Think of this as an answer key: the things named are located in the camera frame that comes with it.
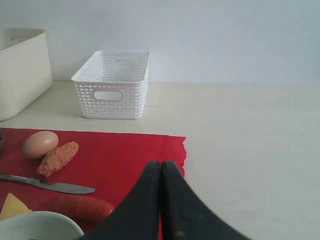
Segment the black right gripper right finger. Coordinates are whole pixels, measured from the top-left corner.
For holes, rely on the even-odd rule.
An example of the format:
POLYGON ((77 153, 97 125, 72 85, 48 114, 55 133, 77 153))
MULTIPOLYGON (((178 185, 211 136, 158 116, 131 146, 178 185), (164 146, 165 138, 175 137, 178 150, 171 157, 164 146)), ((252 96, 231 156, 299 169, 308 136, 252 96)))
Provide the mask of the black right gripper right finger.
POLYGON ((161 164, 160 217, 164 240, 247 240, 212 212, 190 188, 174 161, 161 164))

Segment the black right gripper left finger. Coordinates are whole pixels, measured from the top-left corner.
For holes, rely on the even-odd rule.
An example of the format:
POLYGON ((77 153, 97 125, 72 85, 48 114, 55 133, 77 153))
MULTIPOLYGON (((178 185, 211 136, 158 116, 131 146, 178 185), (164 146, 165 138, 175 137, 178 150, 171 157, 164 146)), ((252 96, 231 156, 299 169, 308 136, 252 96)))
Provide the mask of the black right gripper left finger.
POLYGON ((159 232, 160 174, 159 162, 147 162, 125 199, 81 239, 156 240, 159 232))

